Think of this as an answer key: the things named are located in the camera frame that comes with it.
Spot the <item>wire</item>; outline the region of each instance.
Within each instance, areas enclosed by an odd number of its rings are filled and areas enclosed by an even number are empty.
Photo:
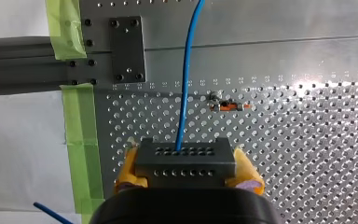
[[[40,210],[42,210],[42,212],[45,212],[49,216],[55,218],[57,221],[61,222],[62,224],[73,224],[72,222],[68,221],[66,218],[51,211],[49,208],[47,208],[45,205],[43,205],[41,203],[34,203],[34,206],[39,208]]]
[[[199,19],[202,7],[205,4],[205,0],[199,0],[196,9],[194,9],[193,16],[191,18],[190,26],[188,27],[185,59],[183,64],[183,81],[182,81],[182,103],[180,108],[180,119],[178,134],[176,136],[175,150],[179,151],[182,147],[183,133],[185,131],[186,124],[186,112],[187,112],[187,96],[188,96],[188,71],[190,68],[190,55],[191,46],[193,45],[194,33],[196,31],[197,21]]]

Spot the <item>screw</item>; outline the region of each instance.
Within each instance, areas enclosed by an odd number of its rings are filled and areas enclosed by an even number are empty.
[[[92,85],[96,85],[97,84],[97,79],[92,78],[89,83],[91,83]]]
[[[121,81],[121,80],[124,79],[124,76],[123,76],[123,75],[117,75],[117,76],[116,76],[116,79],[119,80],[119,81]]]
[[[94,46],[94,41],[93,40],[87,40],[86,45],[89,46],[89,47],[92,47],[92,46]]]
[[[95,64],[97,64],[97,62],[95,62],[94,60],[89,60],[89,66],[94,66]]]
[[[118,26],[120,25],[118,21],[112,21],[110,24],[115,28],[118,28]]]
[[[131,26],[139,26],[139,21],[138,20],[131,21]]]
[[[135,76],[136,79],[142,79],[144,77],[144,74],[140,73]]]
[[[76,67],[76,66],[77,66],[77,62],[71,61],[71,62],[69,62],[69,66],[71,66],[71,67]]]
[[[90,19],[85,19],[84,20],[84,24],[87,26],[91,26],[92,25],[92,21]]]

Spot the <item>perforated metal panel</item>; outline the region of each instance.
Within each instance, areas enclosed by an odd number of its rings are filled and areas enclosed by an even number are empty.
[[[109,54],[91,54],[98,66],[87,73],[107,80],[96,86],[95,101],[108,197],[130,137],[175,140],[188,26],[180,15],[190,15],[194,2],[100,3],[84,5],[82,16],[98,23],[85,36],[103,34],[99,22],[111,12],[141,14],[148,75],[144,84],[114,86]],[[266,6],[266,13],[255,9]],[[255,13],[245,19],[249,14],[235,8]],[[92,18],[97,12],[101,17]],[[358,2],[208,1],[202,16],[185,141],[227,136],[243,147],[285,223],[358,223]],[[100,36],[88,51],[107,50]],[[207,95],[219,90],[252,108],[211,112]]]

